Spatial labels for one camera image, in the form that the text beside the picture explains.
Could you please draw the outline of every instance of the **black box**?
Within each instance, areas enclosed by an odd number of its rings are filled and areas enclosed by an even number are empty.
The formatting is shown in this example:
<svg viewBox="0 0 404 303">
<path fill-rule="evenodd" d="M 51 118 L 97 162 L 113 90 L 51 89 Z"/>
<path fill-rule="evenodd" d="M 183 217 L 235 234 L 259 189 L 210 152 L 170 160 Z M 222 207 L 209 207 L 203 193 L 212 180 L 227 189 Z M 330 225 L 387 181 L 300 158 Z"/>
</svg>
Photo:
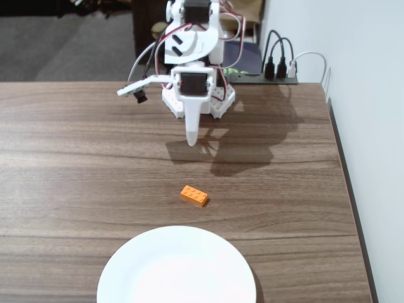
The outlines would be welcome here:
<svg viewBox="0 0 404 303">
<path fill-rule="evenodd" d="M 181 93 L 190 96 L 206 95 L 207 74 L 203 73 L 181 73 Z"/>
<path fill-rule="evenodd" d="M 185 0 L 184 21 L 185 23 L 208 23 L 210 0 Z"/>
</svg>

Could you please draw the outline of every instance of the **white wall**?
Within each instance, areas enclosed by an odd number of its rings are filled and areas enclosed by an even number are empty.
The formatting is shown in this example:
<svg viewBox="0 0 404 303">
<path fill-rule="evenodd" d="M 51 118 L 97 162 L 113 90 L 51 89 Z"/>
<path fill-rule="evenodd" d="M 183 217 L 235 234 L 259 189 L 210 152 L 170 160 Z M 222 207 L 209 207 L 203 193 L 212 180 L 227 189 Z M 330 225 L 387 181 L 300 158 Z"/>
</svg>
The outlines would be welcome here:
<svg viewBox="0 0 404 303">
<path fill-rule="evenodd" d="M 331 66 L 328 96 L 377 295 L 404 302 L 404 1 L 266 1 L 261 41 L 276 29 L 295 54 L 319 51 Z M 301 57 L 299 81 L 319 82 L 322 68 L 320 57 Z"/>
</svg>

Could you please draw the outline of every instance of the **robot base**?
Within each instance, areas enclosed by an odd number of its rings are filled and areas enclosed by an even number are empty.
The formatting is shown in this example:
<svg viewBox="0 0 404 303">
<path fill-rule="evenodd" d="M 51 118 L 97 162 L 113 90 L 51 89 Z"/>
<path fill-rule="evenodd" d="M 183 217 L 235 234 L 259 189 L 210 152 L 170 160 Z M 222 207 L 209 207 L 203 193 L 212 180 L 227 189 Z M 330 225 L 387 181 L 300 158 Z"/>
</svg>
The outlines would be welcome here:
<svg viewBox="0 0 404 303">
<path fill-rule="evenodd" d="M 223 114 L 235 100 L 235 92 L 230 85 L 227 85 L 226 99 L 224 101 L 219 101 L 213 98 L 213 96 L 215 96 L 221 100 L 224 94 L 223 91 L 224 89 L 222 87 L 216 87 L 213 90 L 210 103 L 202 105 L 201 114 L 212 114 L 214 118 L 221 118 L 223 116 Z M 163 88 L 162 97 L 164 103 L 172 111 L 176 118 L 184 117 L 184 105 L 181 101 L 177 100 L 172 88 L 170 90 Z"/>
</svg>

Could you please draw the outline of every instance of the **power strip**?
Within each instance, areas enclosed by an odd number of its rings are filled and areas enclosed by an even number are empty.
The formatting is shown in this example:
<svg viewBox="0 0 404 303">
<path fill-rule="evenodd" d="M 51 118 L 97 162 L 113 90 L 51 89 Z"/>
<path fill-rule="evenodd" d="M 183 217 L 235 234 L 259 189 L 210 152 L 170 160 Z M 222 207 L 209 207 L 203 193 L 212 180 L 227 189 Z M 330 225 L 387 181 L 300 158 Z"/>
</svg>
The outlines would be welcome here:
<svg viewBox="0 0 404 303">
<path fill-rule="evenodd" d="M 298 84 L 297 76 L 295 78 L 277 78 L 266 79 L 264 74 L 230 74 L 229 82 L 231 84 Z"/>
</svg>

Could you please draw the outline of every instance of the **orange lego brick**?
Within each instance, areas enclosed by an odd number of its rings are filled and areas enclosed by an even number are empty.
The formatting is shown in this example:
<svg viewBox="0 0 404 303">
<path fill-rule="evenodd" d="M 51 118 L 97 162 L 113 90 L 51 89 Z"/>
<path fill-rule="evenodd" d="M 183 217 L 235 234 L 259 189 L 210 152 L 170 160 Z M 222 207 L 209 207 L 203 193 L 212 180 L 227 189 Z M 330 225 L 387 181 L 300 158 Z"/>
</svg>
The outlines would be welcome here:
<svg viewBox="0 0 404 303">
<path fill-rule="evenodd" d="M 188 185 L 185 185 L 184 189 L 181 191 L 180 197 L 184 201 L 192 202 L 198 206 L 203 206 L 208 200 L 208 194 Z"/>
</svg>

